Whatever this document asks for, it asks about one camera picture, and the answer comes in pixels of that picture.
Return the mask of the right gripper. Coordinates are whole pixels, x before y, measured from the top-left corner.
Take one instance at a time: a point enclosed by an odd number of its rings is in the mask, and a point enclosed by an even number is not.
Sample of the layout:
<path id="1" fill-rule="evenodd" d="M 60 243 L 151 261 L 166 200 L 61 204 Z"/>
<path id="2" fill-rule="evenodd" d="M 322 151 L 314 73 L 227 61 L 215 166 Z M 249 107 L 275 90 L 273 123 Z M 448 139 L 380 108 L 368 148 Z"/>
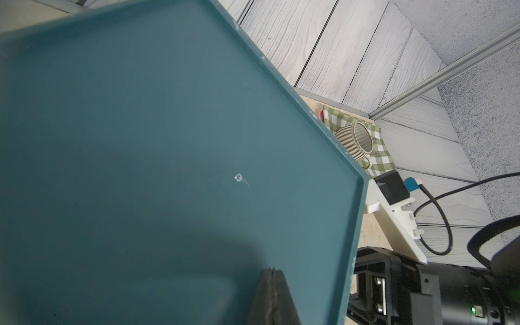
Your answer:
<path id="1" fill-rule="evenodd" d="M 388 249 L 357 250 L 347 317 L 356 324 L 442 324 L 440 278 Z"/>

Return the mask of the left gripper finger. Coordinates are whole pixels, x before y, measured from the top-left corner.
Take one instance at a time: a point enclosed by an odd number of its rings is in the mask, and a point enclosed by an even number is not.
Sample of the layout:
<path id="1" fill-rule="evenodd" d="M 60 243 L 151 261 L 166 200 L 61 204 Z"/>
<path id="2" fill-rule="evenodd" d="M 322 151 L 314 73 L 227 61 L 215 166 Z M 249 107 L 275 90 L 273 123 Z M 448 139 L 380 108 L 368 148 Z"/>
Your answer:
<path id="1" fill-rule="evenodd" d="M 283 271 L 263 269 L 260 273 L 247 324 L 301 324 Z"/>

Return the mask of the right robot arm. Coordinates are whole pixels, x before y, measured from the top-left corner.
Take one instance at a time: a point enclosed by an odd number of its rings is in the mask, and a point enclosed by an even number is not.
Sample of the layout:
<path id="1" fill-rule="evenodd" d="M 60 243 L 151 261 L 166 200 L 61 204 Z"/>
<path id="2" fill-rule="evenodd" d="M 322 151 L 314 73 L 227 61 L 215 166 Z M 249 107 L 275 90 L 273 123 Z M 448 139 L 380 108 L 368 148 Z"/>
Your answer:
<path id="1" fill-rule="evenodd" d="M 482 266 L 424 264 L 388 249 L 363 247 L 354 269 L 357 291 L 347 317 L 357 324 L 518 324 L 519 240 L 492 259 L 481 247 L 519 226 L 519 216 L 476 233 L 468 252 Z"/>

